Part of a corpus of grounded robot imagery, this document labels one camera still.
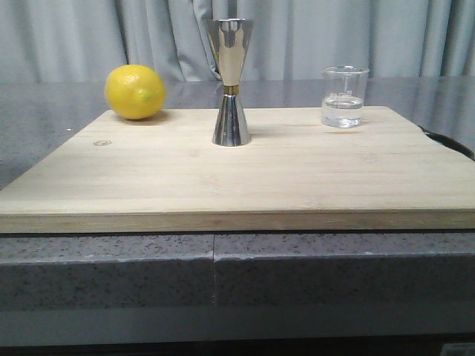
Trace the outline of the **glass measuring beaker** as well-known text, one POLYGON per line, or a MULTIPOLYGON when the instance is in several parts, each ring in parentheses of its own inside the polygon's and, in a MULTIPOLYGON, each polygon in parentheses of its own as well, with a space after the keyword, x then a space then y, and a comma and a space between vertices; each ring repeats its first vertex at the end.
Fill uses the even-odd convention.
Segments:
POLYGON ((370 70, 350 65, 326 67, 321 71, 324 95, 321 121, 334 128, 360 125, 370 70))

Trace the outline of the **steel double jigger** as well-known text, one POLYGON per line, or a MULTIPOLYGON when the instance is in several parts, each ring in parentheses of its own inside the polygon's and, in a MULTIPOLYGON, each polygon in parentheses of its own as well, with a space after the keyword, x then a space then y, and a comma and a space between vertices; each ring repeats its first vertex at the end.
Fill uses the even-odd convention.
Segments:
POLYGON ((206 29, 223 83, 223 98, 212 142, 224 147, 246 145, 251 136, 239 94, 253 22, 248 19, 209 19, 206 29))

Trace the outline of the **wooden cutting board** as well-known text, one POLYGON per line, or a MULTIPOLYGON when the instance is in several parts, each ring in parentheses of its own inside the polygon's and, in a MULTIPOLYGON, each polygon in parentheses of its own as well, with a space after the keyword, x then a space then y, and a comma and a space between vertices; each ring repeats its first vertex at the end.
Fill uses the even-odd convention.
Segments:
POLYGON ((352 129, 320 115, 248 109, 251 142, 224 148, 214 109, 106 111, 1 191, 1 231, 473 228, 472 160, 386 107, 352 129))

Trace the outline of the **yellow lemon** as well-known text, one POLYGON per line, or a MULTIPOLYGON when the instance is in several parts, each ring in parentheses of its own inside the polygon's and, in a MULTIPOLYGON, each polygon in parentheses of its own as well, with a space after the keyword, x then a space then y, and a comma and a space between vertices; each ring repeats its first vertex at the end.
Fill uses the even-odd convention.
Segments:
POLYGON ((105 98, 121 117, 144 119, 160 111, 166 87, 155 70, 145 65, 123 65, 108 74, 105 98))

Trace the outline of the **grey curtain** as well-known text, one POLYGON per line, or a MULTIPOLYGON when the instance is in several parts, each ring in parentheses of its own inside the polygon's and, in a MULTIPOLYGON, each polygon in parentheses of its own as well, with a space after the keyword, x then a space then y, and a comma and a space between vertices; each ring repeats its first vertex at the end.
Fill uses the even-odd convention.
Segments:
POLYGON ((373 77, 474 74, 472 1, 3 1, 1 81, 97 82, 141 64, 164 80, 317 79, 323 67, 373 77))

